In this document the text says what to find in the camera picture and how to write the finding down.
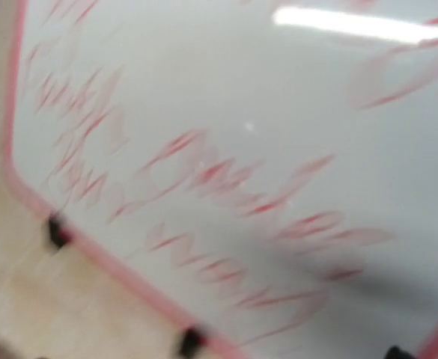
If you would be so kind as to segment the pink framed whiteboard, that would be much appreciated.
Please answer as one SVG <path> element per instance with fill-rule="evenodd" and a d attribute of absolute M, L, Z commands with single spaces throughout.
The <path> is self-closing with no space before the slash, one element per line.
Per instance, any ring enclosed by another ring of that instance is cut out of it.
<path fill-rule="evenodd" d="M 438 1 L 19 1 L 22 199 L 223 358 L 438 358 Z"/>

